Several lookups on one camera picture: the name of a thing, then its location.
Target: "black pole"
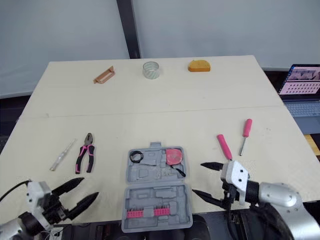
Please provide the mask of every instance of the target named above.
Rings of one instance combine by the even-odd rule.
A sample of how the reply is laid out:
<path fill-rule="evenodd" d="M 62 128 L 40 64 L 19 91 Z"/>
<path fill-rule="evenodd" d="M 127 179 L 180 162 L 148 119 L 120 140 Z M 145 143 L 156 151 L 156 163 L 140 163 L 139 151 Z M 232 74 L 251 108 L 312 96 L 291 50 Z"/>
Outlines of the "black pole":
<path fill-rule="evenodd" d="M 140 59 L 140 50 L 131 0 L 116 0 L 130 59 Z"/>

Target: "gray tool case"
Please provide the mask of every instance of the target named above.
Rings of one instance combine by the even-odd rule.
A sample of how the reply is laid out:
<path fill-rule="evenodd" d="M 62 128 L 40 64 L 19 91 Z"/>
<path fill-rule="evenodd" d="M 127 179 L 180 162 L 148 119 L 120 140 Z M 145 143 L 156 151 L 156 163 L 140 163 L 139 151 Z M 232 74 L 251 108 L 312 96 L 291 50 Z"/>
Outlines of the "gray tool case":
<path fill-rule="evenodd" d="M 121 228 L 124 233 L 190 228 L 193 224 L 191 192 L 184 177 L 166 164 L 166 150 L 182 153 L 175 168 L 187 173 L 182 147 L 162 147 L 151 142 L 150 148 L 132 149 L 128 153 Z M 130 160 L 133 151 L 143 153 L 140 163 Z"/>

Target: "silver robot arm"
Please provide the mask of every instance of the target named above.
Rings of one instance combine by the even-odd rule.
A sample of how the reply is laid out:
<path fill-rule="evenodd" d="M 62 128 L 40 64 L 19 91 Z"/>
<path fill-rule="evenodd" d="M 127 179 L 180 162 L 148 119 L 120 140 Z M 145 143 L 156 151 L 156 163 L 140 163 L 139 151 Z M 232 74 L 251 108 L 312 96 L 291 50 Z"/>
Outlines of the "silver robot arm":
<path fill-rule="evenodd" d="M 259 184 L 250 181 L 248 171 L 235 160 L 226 164 L 206 162 L 201 165 L 216 171 L 222 170 L 220 178 L 223 182 L 224 199 L 216 199 L 209 193 L 192 190 L 206 202 L 226 210 L 230 210 L 234 200 L 239 201 L 241 205 L 245 202 L 250 203 L 256 209 L 270 204 L 271 207 L 265 209 L 280 215 L 293 239 L 320 240 L 319 224 L 305 209 L 300 194 L 293 187 L 284 183 L 262 182 Z"/>
<path fill-rule="evenodd" d="M 50 231 L 53 224 L 65 219 L 73 220 L 94 202 L 99 193 L 86 196 L 71 210 L 62 206 L 59 196 L 74 189 L 83 179 L 71 179 L 52 191 L 44 181 L 29 182 L 26 202 L 30 212 L 24 212 L 17 218 L 0 224 L 0 240 L 32 240 L 41 231 Z"/>

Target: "white backdrop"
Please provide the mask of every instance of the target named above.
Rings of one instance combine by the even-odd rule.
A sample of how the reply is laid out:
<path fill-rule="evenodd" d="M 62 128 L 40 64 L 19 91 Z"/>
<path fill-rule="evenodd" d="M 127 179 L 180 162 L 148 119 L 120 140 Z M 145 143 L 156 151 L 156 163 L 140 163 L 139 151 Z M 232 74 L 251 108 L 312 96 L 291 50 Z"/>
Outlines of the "white backdrop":
<path fill-rule="evenodd" d="M 50 61 L 128 58 L 116 0 L 0 0 L 0 98 L 32 92 Z"/>
<path fill-rule="evenodd" d="M 143 58 L 255 55 L 320 64 L 319 0 L 134 0 Z"/>

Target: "clear screwdriver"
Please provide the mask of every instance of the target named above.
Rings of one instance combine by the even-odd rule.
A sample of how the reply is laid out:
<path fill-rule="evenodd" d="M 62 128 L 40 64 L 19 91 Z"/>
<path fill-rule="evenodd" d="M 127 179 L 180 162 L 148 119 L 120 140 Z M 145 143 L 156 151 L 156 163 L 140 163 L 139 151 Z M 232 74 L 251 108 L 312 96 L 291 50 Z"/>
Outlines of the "clear screwdriver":
<path fill-rule="evenodd" d="M 57 166 L 59 165 L 59 163 L 64 159 L 65 155 L 68 153 L 69 149 L 71 148 L 71 146 L 74 144 L 74 142 L 77 139 L 75 138 L 67 147 L 66 149 L 58 156 L 58 158 L 55 160 L 54 164 L 52 165 L 52 167 L 50 167 L 50 171 L 55 171 Z"/>
<path fill-rule="evenodd" d="M 239 155 L 240 156 L 242 156 L 244 154 L 245 143 L 246 143 L 247 137 L 249 137 L 249 133 L 250 133 L 250 130 L 251 130 L 251 125 L 252 125 L 252 119 L 249 118 L 249 119 L 247 119 L 245 121 L 244 129 L 243 129 L 242 136 L 244 138 L 243 138 L 243 142 L 242 142 L 242 145 L 241 145 L 241 148 L 240 148 L 240 151 L 239 151 Z"/>

